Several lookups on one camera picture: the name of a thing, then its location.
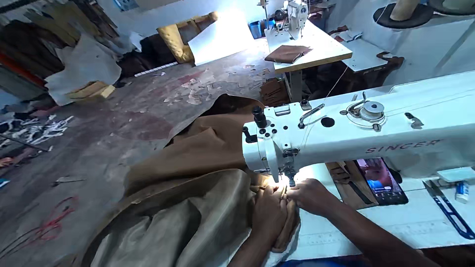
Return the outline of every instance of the blue container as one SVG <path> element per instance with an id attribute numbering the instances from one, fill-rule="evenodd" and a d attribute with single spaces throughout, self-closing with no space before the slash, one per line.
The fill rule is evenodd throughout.
<path id="1" fill-rule="evenodd" d="M 269 19 L 269 29 L 272 29 L 274 25 L 276 24 L 274 18 Z"/>
<path id="2" fill-rule="evenodd" d="M 260 21 L 251 22 L 251 24 L 249 24 L 249 29 L 251 30 L 251 34 L 254 39 L 259 39 L 262 37 Z"/>

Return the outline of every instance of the singer logo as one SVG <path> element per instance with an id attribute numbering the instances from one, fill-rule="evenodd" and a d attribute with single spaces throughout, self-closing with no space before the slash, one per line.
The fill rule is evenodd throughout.
<path id="1" fill-rule="evenodd" d="M 397 145 L 389 145 L 389 146 L 382 146 L 382 147 L 371 147 L 369 148 L 366 153 L 373 153 L 373 152 L 381 152 L 381 151 L 388 151 L 388 150 L 396 150 L 396 149 L 407 149 L 407 148 L 416 148 L 416 147 L 423 147 L 423 146 L 430 146 L 430 145 L 435 145 L 438 142 L 442 141 L 440 140 L 432 140 L 432 141 L 422 141 L 419 143 L 399 143 Z"/>

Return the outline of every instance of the blue handle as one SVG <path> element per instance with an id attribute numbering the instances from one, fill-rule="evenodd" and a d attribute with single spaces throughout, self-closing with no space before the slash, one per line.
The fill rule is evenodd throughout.
<path id="1" fill-rule="evenodd" d="M 444 205 L 442 205 L 442 203 L 440 202 L 440 200 L 437 198 L 437 197 L 433 197 L 433 199 L 436 201 L 437 205 L 439 206 L 439 208 L 442 210 L 442 212 L 447 216 L 447 219 L 452 223 L 452 225 L 455 227 L 455 229 L 457 230 L 457 232 L 464 238 L 466 239 L 475 239 L 475 234 L 473 233 L 473 231 L 470 229 L 470 227 L 468 226 L 468 224 L 464 221 L 464 219 L 462 219 L 462 216 L 460 216 L 460 214 L 458 214 L 458 212 L 455 210 L 454 206 L 452 206 L 452 204 L 450 204 L 450 202 L 448 201 L 448 199 L 446 197 L 442 197 L 442 200 L 445 202 L 445 204 L 447 205 L 447 207 L 450 209 L 450 212 L 446 210 L 446 208 L 444 207 Z M 460 227 L 457 225 L 457 223 L 455 222 L 454 218 L 452 218 L 452 216 L 455 216 L 457 217 L 457 219 L 460 221 L 460 223 L 465 227 L 466 229 L 466 232 L 463 232 Z"/>

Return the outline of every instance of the hand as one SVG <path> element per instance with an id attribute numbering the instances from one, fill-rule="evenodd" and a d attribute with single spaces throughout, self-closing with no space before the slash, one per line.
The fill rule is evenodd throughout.
<path id="1" fill-rule="evenodd" d="M 333 213 L 343 203 L 317 179 L 307 179 L 287 191 L 289 198 L 311 214 L 323 217 Z"/>
<path id="2" fill-rule="evenodd" d="M 270 245 L 279 237 L 287 219 L 287 196 L 281 199 L 282 188 L 276 189 L 268 185 L 264 191 L 259 190 L 252 216 L 251 236 L 259 236 Z"/>

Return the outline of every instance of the industrial sewing machine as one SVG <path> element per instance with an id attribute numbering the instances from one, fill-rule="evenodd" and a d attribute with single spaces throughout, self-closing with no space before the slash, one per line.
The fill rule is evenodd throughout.
<path id="1" fill-rule="evenodd" d="M 301 168 L 323 162 L 383 157 L 412 178 L 475 165 L 475 71 L 372 98 L 356 94 L 360 100 L 338 105 L 319 99 L 255 108 L 254 122 L 243 127 L 247 166 L 294 186 Z"/>
<path id="2" fill-rule="evenodd" d="M 261 0 L 259 5 L 266 9 L 267 1 Z M 277 34 L 281 31 L 287 31 L 293 39 L 297 40 L 302 36 L 302 29 L 305 22 L 307 22 L 309 7 L 304 0 L 291 0 L 284 1 L 284 9 L 287 11 L 287 16 L 283 24 L 275 26 L 275 31 Z"/>

